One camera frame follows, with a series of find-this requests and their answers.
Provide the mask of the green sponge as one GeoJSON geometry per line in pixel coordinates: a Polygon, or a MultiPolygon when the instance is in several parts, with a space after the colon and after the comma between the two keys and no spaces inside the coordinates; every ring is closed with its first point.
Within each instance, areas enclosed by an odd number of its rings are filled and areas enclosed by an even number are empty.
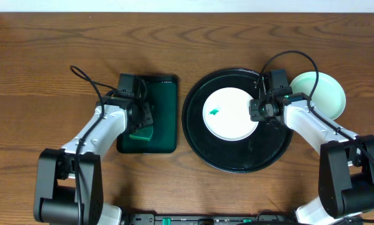
{"type": "Polygon", "coordinates": [[[136,132],[131,133],[129,138],[136,141],[150,141],[153,137],[153,126],[138,129],[136,132]]]}

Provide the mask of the white plate with green stain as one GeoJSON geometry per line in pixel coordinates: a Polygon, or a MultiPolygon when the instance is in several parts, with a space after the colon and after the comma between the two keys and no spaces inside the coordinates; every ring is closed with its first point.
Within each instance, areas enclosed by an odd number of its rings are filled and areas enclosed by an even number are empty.
{"type": "Polygon", "coordinates": [[[253,98],[235,87],[219,89],[206,99],[202,116],[206,128],[224,141],[240,141],[250,136],[258,123],[250,118],[249,105],[253,98]]]}

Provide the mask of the mint plate front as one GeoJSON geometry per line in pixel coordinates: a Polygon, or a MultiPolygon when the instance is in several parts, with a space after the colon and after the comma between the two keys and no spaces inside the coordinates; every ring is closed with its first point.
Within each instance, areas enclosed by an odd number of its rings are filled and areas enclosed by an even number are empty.
{"type": "MultiPolygon", "coordinates": [[[[344,111],[346,106],[345,92],[340,83],[333,77],[319,72],[318,83],[312,95],[312,101],[330,119],[335,120],[344,111]]],[[[305,93],[310,95],[315,84],[316,72],[309,71],[298,75],[290,86],[293,93],[305,93]]]]}

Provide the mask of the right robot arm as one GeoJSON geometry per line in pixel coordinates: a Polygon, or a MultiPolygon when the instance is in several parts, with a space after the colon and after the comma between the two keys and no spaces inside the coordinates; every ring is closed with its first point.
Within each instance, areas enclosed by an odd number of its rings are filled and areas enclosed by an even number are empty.
{"type": "Polygon", "coordinates": [[[318,197],[295,211],[300,224],[369,223],[374,210],[374,135],[359,136],[324,115],[304,93],[274,90],[249,103],[252,121],[278,121],[319,155],[318,197]]]}

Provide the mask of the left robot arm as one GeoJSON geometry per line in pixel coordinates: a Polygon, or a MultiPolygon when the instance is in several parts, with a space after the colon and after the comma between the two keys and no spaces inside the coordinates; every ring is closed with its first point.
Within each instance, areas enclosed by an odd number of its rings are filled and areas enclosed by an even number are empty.
{"type": "Polygon", "coordinates": [[[145,100],[105,96],[83,129],[38,159],[33,214],[48,224],[120,224],[122,210],[104,202],[101,161],[116,138],[153,124],[145,100]]]}

